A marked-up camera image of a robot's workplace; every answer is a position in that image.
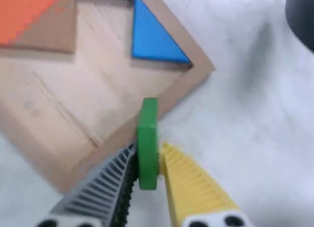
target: orange tangram piece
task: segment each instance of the orange tangram piece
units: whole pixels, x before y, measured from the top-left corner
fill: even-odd
[[[9,44],[56,0],[0,0],[0,44]]]

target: blue tangram piece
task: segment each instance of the blue tangram piece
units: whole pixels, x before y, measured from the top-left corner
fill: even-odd
[[[132,55],[135,58],[190,62],[142,0],[134,0]]]

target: wooden frame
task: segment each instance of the wooden frame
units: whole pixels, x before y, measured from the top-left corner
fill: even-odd
[[[203,82],[214,70],[214,66],[163,0],[143,1],[193,63],[190,70],[180,75],[170,87],[158,95],[159,117],[161,117],[171,110],[181,98]],[[34,167],[61,192],[68,192],[79,180],[84,179],[86,173],[93,166],[99,164],[117,149],[130,143],[135,135],[136,115],[111,134],[98,149],[91,150],[79,163],[66,170],[62,168],[53,154],[43,149],[46,145],[45,141],[32,134],[28,130],[26,122],[23,123],[16,117],[17,113],[6,100],[1,98],[0,94],[1,130]]]

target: wooden board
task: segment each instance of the wooden board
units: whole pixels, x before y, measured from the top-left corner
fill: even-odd
[[[76,0],[56,0],[43,13],[33,17],[24,30],[5,46],[74,53],[76,7]]]
[[[0,50],[1,130],[62,192],[134,139],[144,97],[161,117],[214,69],[162,0],[143,1],[193,66],[131,58],[131,0],[78,0],[75,56]]]

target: black object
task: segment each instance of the black object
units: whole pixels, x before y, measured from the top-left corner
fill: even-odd
[[[286,0],[286,17],[294,34],[314,51],[314,0]]]

